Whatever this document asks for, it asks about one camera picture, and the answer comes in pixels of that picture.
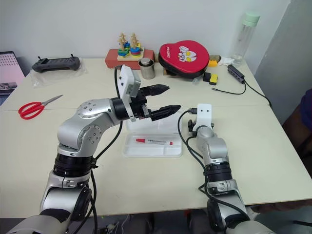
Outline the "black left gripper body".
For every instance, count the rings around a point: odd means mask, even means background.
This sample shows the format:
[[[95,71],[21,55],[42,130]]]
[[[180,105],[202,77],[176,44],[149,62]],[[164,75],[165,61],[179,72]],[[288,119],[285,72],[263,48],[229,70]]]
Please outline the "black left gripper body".
[[[143,119],[150,117],[150,111],[146,106],[147,96],[151,93],[148,88],[140,88],[135,97],[131,97],[130,107],[135,118]]]

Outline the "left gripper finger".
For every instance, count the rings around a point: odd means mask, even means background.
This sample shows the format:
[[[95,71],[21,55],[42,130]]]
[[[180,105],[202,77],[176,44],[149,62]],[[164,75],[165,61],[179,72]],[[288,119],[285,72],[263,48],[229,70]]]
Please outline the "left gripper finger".
[[[163,84],[155,84],[155,85],[150,85],[150,86],[146,86],[146,87],[142,87],[140,90],[142,91],[142,93],[147,97],[147,96],[156,96],[156,95],[160,95],[164,92],[166,92],[167,90],[169,90],[170,87],[167,85],[163,85]]]
[[[156,121],[159,119],[167,118],[175,114],[180,108],[181,108],[181,105],[168,105],[165,107],[161,107],[155,111],[149,110],[150,119],[152,121]]]

